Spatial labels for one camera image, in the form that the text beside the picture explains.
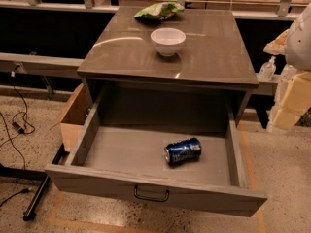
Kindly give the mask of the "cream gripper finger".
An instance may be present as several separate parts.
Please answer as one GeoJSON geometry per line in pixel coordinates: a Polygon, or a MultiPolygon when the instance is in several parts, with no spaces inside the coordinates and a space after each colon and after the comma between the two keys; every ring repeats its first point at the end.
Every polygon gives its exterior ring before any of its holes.
{"type": "Polygon", "coordinates": [[[301,72],[279,83],[268,132],[288,132],[311,108],[311,72],[301,72]]]}
{"type": "Polygon", "coordinates": [[[282,32],[277,38],[266,44],[263,51],[271,55],[284,55],[288,33],[289,30],[282,32]]]}

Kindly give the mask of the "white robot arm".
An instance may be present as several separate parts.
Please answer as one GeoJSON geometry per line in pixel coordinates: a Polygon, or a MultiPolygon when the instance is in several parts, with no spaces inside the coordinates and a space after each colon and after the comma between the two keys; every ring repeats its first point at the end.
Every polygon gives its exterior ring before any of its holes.
{"type": "Polygon", "coordinates": [[[279,83],[281,97],[272,107],[267,126],[269,132],[287,132],[311,108],[311,4],[263,51],[284,55],[286,63],[297,70],[286,84],[279,83]]]}

